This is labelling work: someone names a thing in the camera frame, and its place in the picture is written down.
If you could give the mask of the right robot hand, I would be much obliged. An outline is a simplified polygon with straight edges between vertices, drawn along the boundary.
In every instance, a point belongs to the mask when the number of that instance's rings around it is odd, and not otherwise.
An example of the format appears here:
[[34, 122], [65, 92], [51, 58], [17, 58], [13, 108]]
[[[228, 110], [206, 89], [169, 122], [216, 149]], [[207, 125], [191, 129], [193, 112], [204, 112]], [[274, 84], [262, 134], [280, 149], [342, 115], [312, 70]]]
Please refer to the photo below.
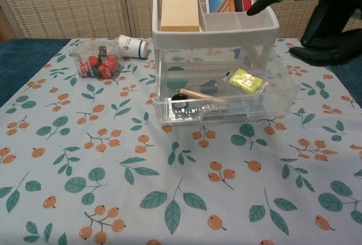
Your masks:
[[[281, 1], [257, 0], [248, 9], [247, 15], [256, 15]], [[361, 14], [361, 0], [317, 2], [300, 40], [300, 47], [290, 48], [290, 54], [318, 67], [345, 65], [361, 56], [361, 29], [344, 30], [351, 17]]]

